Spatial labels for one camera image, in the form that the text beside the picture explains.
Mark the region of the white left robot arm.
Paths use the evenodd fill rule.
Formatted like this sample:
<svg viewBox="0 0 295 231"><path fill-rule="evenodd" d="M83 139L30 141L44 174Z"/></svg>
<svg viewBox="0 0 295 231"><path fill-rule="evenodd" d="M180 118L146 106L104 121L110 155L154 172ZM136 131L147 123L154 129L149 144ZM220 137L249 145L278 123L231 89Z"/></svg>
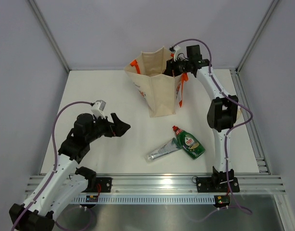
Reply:
<svg viewBox="0 0 295 231"><path fill-rule="evenodd" d="M13 231L51 231L59 215L77 195L96 188L96 172L78 165L93 141L102 136L121 137L131 128L115 113L111 117L112 122L88 113L77 117L50 171L22 204L10 208Z"/></svg>

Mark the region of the green Fairy dish soap bottle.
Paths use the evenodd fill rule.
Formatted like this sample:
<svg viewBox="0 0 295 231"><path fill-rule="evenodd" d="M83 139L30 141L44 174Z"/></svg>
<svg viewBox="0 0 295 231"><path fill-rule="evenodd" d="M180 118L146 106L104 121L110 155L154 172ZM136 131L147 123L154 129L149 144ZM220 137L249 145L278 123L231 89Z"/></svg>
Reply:
<svg viewBox="0 0 295 231"><path fill-rule="evenodd" d="M204 146L190 133L177 126L172 127L179 146L188 154L188 156L195 160L204 152Z"/></svg>

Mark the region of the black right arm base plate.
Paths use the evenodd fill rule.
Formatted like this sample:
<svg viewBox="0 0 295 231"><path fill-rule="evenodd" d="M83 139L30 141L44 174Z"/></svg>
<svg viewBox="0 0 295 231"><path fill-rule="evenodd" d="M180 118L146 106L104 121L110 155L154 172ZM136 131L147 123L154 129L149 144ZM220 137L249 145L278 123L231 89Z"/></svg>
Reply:
<svg viewBox="0 0 295 231"><path fill-rule="evenodd" d="M220 182L216 182L212 177L195 177L195 185L198 193L239 193L240 186L236 177L229 178L229 181L225 178Z"/></svg>

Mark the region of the silver toothpaste tube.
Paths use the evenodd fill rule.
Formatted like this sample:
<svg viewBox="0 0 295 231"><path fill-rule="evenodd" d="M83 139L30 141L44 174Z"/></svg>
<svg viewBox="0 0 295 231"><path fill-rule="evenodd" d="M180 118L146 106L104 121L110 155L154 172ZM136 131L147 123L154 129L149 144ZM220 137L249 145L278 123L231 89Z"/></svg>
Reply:
<svg viewBox="0 0 295 231"><path fill-rule="evenodd" d="M178 144L178 141L176 138L172 138L163 146L149 152L144 158L147 163L151 163L154 160L157 160L161 157L164 157L178 150L180 150L180 145Z"/></svg>

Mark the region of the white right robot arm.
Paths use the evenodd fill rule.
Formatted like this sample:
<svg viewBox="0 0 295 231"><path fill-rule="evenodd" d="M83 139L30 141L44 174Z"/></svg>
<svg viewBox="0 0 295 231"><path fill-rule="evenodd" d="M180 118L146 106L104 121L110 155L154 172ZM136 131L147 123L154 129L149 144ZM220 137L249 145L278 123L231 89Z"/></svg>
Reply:
<svg viewBox="0 0 295 231"><path fill-rule="evenodd" d="M172 76L192 73L206 90L211 104L207 112L207 123L212 129L215 141L215 163L210 177L195 177L199 193L238 193L238 179L229 159L230 139L228 131L237 120L238 97L230 95L214 74L210 59L203 59L200 46L186 48L187 56L179 57L179 46L171 47L172 58L167 61L165 74Z"/></svg>

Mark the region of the beige canvas tote bag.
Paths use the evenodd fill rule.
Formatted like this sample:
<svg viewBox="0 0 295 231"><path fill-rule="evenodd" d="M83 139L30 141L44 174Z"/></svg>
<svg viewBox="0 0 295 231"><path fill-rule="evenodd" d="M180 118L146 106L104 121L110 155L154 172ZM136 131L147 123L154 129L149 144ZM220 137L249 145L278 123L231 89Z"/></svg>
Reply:
<svg viewBox="0 0 295 231"><path fill-rule="evenodd" d="M164 74L167 61L174 54L165 47L155 52L142 52L128 64L124 71L146 100L150 117L175 114L175 106L182 106L183 85L189 80L188 75L172 71Z"/></svg>

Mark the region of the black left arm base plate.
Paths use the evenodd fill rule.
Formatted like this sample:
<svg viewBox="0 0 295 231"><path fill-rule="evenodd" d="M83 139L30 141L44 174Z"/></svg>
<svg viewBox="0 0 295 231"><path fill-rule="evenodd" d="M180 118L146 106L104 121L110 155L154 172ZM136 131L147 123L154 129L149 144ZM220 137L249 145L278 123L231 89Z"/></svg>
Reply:
<svg viewBox="0 0 295 231"><path fill-rule="evenodd" d="M112 188L111 177L96 177L88 180L88 186L83 193L97 193L100 189L100 193L110 193Z"/></svg>

